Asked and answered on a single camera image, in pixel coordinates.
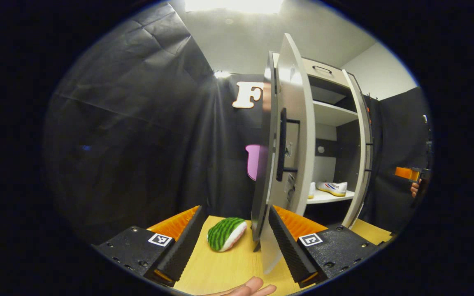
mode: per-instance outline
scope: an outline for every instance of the open cabinet door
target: open cabinet door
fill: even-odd
[[[269,195],[273,178],[275,137],[278,127],[275,79],[274,60],[272,52],[269,52],[263,86],[261,143],[259,143],[256,189],[254,192],[251,212],[252,239],[254,241],[258,241],[261,234],[267,209],[267,197]]]
[[[343,70],[346,81],[352,91],[354,104],[358,113],[358,122],[360,128],[360,165],[358,169],[358,180],[354,190],[354,197],[350,203],[345,219],[341,223],[343,226],[352,228],[352,225],[363,207],[363,200],[367,193],[369,178],[372,169],[372,131],[369,123],[369,114],[363,94],[354,75]]]
[[[269,189],[261,188],[266,213],[259,235],[265,273],[269,273],[282,257],[268,223],[269,206],[280,206],[303,215],[314,170],[316,126],[310,83],[299,50],[289,34],[284,35],[281,45],[274,89],[277,107],[271,107],[271,110],[276,110],[276,133],[269,137],[274,152],[267,155],[273,158],[273,165],[266,167],[269,171],[266,176],[271,176],[271,183]]]

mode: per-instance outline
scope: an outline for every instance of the sneaker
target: sneaker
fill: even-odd
[[[331,182],[319,182],[317,188],[321,191],[330,193],[337,197],[344,197],[346,194],[346,182],[343,183],[331,183]]]

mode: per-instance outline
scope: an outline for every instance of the ceiling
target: ceiling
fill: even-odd
[[[321,2],[284,0],[278,14],[227,9],[186,12],[185,0],[168,1],[214,70],[263,74],[268,51],[279,51],[283,34],[301,56],[341,67],[376,40]]]

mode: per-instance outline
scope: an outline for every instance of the person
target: person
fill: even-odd
[[[415,198],[416,193],[418,193],[418,189],[420,188],[420,183],[422,183],[422,179],[418,180],[418,183],[413,183],[411,186],[411,195],[413,198]]]
[[[203,296],[266,296],[277,290],[277,287],[272,284],[259,290],[261,287],[263,287],[263,280],[260,277],[252,277],[246,283],[235,288]]]

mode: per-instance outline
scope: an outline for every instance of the finger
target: finger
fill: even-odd
[[[254,294],[252,294],[252,296],[266,296],[266,295],[270,295],[270,294],[272,294],[273,292],[275,292],[275,290],[277,290],[277,287],[276,287],[276,286],[274,286],[274,285],[267,285],[267,286],[264,287],[263,289],[258,290],[257,292],[255,292]]]
[[[232,292],[228,294],[224,294],[225,296],[250,296],[252,294],[252,289],[248,287],[247,285],[243,285],[242,287],[239,287],[238,289],[233,290]]]
[[[263,280],[260,277],[252,277],[245,285],[252,289],[252,293],[255,293],[258,289],[263,287]]]
[[[231,289],[223,291],[223,292],[217,292],[217,293],[213,293],[213,294],[205,294],[205,295],[202,295],[202,296],[222,296],[222,295],[229,294],[229,293],[237,290],[238,288],[241,288],[242,286],[244,286],[244,284],[238,285],[237,287],[231,288]]]

